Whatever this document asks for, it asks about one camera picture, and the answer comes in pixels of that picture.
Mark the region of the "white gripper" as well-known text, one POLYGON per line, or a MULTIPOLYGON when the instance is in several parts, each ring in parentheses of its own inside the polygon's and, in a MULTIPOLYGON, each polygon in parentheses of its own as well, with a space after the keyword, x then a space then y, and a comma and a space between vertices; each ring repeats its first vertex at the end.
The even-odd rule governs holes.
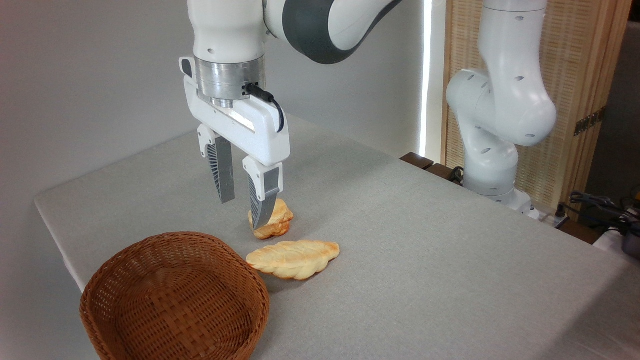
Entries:
POLYGON ((253 230, 266 226, 277 196, 284 190, 281 162, 291 153, 286 117, 272 103, 256 96, 235 100, 231 108, 215 105, 199 93, 194 57, 181 57, 180 70, 190 112, 198 127, 199 150, 208 161, 222 204, 235 199, 233 147, 247 153, 247 173, 253 230))

